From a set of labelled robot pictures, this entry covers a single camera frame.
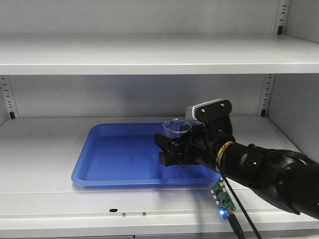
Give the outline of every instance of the circuit board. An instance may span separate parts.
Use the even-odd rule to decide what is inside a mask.
[[[228,216],[236,210],[236,207],[233,201],[231,200],[222,179],[219,179],[214,184],[210,192],[212,193],[213,199],[219,207],[220,215],[223,219],[227,219]]]

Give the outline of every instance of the transparent cup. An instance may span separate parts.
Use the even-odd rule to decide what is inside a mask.
[[[191,129],[191,126],[190,122],[179,118],[173,118],[163,122],[165,135],[169,138],[180,137],[183,133],[188,132]]]

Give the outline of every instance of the shelf board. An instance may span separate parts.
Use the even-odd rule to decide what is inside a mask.
[[[14,119],[0,127],[0,238],[224,233],[209,190],[85,189],[71,174],[89,130],[100,123],[161,122],[167,118]],[[232,117],[242,144],[296,150],[267,118]],[[319,229],[306,215],[283,212],[235,182],[261,231]],[[109,209],[119,209],[110,213]],[[251,231],[240,210],[243,230]]]
[[[1,75],[319,73],[319,45],[272,34],[0,36]]]

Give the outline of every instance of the yellow ring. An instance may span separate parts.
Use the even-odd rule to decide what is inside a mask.
[[[225,152],[226,148],[229,145],[231,145],[232,143],[233,143],[233,141],[228,141],[223,146],[221,146],[221,148],[219,149],[218,154],[217,154],[217,162],[218,162],[218,164],[220,164],[221,157],[223,156],[223,153]]]

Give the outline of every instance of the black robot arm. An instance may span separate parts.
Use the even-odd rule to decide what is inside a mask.
[[[187,108],[186,118],[202,124],[179,138],[156,134],[155,144],[162,149],[160,162],[202,164],[249,187],[279,209],[319,219],[319,164],[298,152],[236,143],[231,110],[227,100]]]

